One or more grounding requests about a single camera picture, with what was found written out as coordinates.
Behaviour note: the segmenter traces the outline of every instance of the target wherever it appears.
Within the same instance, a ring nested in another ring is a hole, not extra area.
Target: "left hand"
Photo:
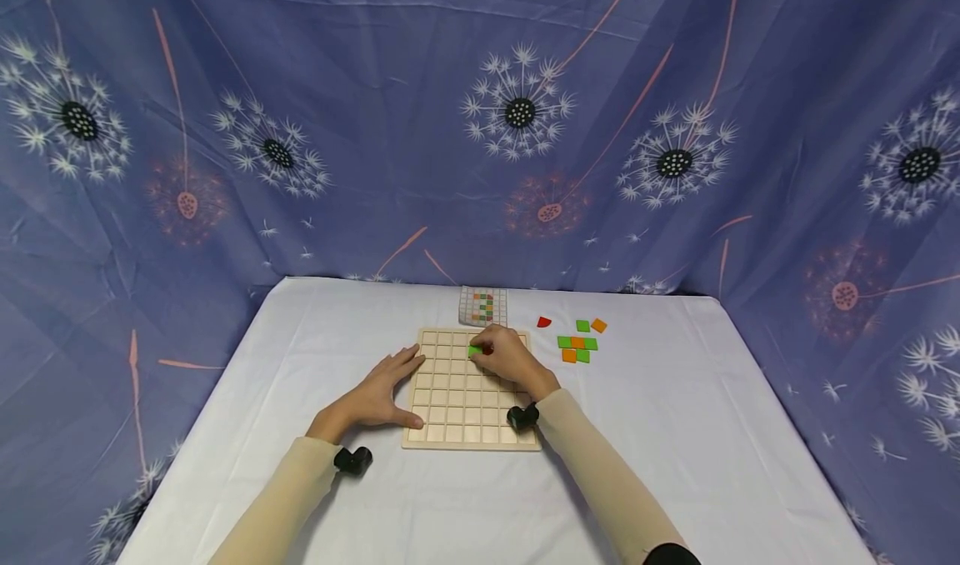
[[[393,402],[393,389],[423,363],[423,355],[415,357],[418,350],[419,345],[414,344],[396,355],[387,355],[357,387],[317,413],[306,435],[339,444],[343,434],[356,424],[422,428],[421,418]]]

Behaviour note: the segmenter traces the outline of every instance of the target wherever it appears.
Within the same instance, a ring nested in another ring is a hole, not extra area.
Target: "beige sleeve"
[[[624,565],[666,542],[686,547],[657,499],[583,414],[568,390],[537,402],[543,437],[563,459]]]
[[[210,565],[282,565],[303,523],[330,490],[339,451],[323,440],[294,440]]]

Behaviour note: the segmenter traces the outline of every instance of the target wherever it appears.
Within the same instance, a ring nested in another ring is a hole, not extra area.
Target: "hand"
[[[495,323],[487,326],[487,329],[470,340],[470,345],[485,349],[485,354],[475,352],[470,355],[470,361],[504,380],[520,384],[535,401],[542,401],[554,390],[560,389],[557,376],[530,354],[523,342],[520,342],[517,331],[510,327]]]
[[[397,355],[384,357],[357,387],[317,413],[306,435],[330,444],[340,444],[343,434],[356,424],[397,424],[417,430],[422,428],[421,418],[403,411],[393,402],[393,389],[423,363],[423,355],[415,357],[417,350],[419,346],[414,344],[397,352]]]

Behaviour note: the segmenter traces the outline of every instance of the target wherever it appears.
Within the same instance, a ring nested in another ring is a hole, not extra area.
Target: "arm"
[[[492,349],[490,355],[472,355],[475,363],[519,383],[537,402],[543,437],[567,466],[624,565],[698,565],[657,499],[516,332],[494,325],[472,344]]]
[[[393,403],[393,388],[423,363],[414,345],[387,356],[357,387],[317,413],[270,482],[253,500],[210,559],[210,565],[280,565],[304,522],[330,490],[333,459],[353,425],[392,423],[422,428],[423,421]]]

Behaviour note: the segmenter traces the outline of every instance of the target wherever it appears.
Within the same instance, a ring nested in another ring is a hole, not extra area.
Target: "backdrop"
[[[324,275],[717,296],[877,562],[952,563],[956,5],[0,0],[0,561],[113,563]]]

